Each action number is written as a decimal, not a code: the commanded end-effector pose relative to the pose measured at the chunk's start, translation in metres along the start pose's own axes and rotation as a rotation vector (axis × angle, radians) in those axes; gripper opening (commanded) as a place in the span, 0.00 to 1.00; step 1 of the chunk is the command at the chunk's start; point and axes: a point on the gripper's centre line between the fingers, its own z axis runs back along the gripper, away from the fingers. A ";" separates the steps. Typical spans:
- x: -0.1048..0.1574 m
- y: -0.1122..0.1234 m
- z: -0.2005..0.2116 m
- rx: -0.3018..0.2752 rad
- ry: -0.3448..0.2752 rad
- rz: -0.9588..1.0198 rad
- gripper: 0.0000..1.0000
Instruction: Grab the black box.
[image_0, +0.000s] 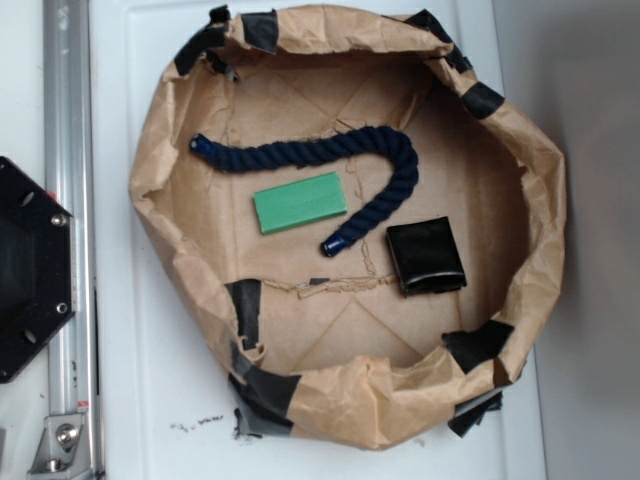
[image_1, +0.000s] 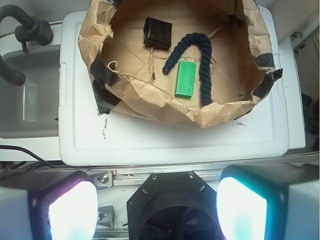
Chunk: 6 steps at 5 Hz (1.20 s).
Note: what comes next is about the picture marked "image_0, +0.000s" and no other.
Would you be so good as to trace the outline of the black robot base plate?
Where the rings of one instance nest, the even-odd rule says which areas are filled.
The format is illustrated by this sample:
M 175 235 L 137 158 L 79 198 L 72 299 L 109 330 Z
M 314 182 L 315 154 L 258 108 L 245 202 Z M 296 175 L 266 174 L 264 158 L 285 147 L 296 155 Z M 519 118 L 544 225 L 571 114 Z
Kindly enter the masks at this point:
M 1 158 L 1 382 L 12 382 L 75 312 L 73 216 Z

